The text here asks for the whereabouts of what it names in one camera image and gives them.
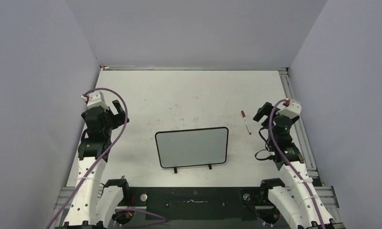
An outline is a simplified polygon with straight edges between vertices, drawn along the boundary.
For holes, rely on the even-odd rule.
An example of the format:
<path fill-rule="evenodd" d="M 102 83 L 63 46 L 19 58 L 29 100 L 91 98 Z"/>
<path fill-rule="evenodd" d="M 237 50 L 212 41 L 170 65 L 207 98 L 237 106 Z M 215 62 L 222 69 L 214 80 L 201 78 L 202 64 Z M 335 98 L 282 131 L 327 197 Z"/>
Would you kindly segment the white whiteboard marker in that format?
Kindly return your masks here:
<path fill-rule="evenodd" d="M 251 129 L 250 129 L 249 124 L 248 124 L 248 122 L 247 122 L 245 112 L 244 112 L 243 110 L 241 111 L 241 115 L 242 115 L 242 117 L 243 117 L 243 119 L 244 119 L 244 123 L 245 123 L 245 125 L 246 125 L 247 131 L 248 131 L 249 135 L 251 135 L 252 132 L 251 132 Z"/>

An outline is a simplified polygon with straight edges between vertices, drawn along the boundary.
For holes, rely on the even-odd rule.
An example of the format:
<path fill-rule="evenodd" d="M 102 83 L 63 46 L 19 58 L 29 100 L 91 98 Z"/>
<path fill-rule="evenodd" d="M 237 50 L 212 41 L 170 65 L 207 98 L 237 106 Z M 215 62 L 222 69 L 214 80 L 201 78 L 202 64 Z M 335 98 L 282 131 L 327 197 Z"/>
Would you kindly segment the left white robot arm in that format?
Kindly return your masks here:
<path fill-rule="evenodd" d="M 91 96 L 87 110 L 82 113 L 86 129 L 78 147 L 77 182 L 67 200 L 69 211 L 63 220 L 63 229 L 106 229 L 116 206 L 126 205 L 131 199 L 124 178 L 108 180 L 106 193 L 98 194 L 108 154 L 114 144 L 112 131 L 129 122 L 125 107 L 118 100 L 112 104 L 117 114 L 104 100 Z"/>

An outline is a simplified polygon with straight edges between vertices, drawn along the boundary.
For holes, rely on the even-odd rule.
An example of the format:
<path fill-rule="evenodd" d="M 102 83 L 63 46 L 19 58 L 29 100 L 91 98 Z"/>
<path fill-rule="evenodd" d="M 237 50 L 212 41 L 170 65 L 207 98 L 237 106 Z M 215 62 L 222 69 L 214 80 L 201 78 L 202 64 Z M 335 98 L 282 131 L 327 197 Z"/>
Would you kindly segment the black framed whiteboard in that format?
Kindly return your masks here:
<path fill-rule="evenodd" d="M 225 126 L 159 131 L 155 134 L 161 168 L 221 165 L 227 161 L 229 129 Z"/>

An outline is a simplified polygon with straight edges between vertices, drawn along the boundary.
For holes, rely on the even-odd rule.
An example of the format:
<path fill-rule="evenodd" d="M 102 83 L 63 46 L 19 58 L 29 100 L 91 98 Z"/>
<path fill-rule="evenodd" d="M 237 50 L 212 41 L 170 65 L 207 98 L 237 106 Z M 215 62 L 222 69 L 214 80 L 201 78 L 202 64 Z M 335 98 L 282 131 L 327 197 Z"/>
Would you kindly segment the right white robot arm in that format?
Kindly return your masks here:
<path fill-rule="evenodd" d="M 318 195 L 313 179 L 308 174 L 305 160 L 293 142 L 291 128 L 300 119 L 301 104 L 283 99 L 275 105 L 266 102 L 253 120 L 261 122 L 260 134 L 265 142 L 266 160 L 275 164 L 279 178 L 262 180 L 259 199 L 272 204 L 291 229 L 343 229 L 345 225 L 334 219 Z"/>

